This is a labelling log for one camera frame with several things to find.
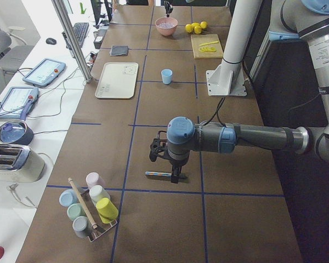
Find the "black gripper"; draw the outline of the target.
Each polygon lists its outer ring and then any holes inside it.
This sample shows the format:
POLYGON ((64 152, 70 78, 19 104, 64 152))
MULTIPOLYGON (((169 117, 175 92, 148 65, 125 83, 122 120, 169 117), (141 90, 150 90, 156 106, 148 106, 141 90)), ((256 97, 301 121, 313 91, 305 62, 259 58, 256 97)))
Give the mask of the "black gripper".
POLYGON ((181 167, 186 165, 188 160, 189 160, 188 156, 180 160, 174 159, 173 157, 169 157, 169 162, 173 166, 172 174, 171 174, 171 183, 179 182, 181 167))
POLYGON ((169 17, 173 11, 172 3, 173 1, 165 1, 166 17, 169 17))

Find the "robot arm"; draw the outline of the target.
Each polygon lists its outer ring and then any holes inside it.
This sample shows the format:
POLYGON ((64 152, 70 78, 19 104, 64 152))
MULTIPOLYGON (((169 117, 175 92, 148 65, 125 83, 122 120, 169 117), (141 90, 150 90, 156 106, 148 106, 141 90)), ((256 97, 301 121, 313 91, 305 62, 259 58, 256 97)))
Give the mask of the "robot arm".
POLYGON ((171 181, 178 182, 191 151, 230 153, 236 145, 299 154, 314 150, 329 162, 329 1, 273 1, 269 39, 306 41, 325 108, 325 128, 274 128, 243 124, 195 124, 176 117, 168 124, 166 157, 172 164, 171 181))

